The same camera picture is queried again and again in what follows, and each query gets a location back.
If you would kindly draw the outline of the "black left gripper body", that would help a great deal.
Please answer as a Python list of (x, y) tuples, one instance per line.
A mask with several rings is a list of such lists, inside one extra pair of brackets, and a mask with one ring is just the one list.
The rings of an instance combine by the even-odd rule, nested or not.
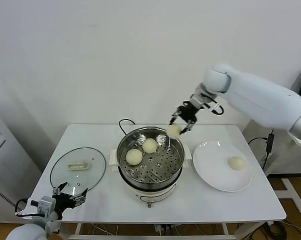
[(67, 193), (53, 194), (52, 198), (55, 199), (54, 211), (56, 213), (63, 213), (66, 209), (73, 209), (76, 205), (73, 196)]

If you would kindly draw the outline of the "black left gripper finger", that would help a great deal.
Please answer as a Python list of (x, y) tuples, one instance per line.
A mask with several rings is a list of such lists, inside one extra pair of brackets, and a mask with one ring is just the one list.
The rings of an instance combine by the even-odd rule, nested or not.
[(60, 184), (58, 187), (53, 187), (52, 194), (60, 195), (61, 191), (67, 186), (67, 182)]
[(83, 204), (86, 201), (87, 192), (88, 192), (88, 188), (86, 188), (82, 193), (72, 196), (70, 199), (75, 204)]

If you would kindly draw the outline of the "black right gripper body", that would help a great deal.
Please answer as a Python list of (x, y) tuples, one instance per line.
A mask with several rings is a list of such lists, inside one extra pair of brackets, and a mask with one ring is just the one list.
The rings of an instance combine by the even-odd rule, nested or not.
[(193, 106), (189, 101), (183, 101), (183, 103), (177, 108), (178, 116), (186, 123), (196, 123), (196, 114), (199, 111), (198, 108)]

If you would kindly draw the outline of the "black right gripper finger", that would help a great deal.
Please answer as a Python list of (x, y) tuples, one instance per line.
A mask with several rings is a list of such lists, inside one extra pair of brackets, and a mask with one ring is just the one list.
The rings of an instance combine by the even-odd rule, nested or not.
[(180, 135), (183, 135), (183, 134), (185, 134), (186, 132), (191, 131), (195, 123), (196, 123), (196, 121), (189, 120), (189, 121), (187, 122), (186, 126), (180, 131)]
[(171, 118), (169, 120), (169, 125), (172, 125), (177, 119), (181, 119), (181, 108), (178, 107), (173, 114), (171, 115)]

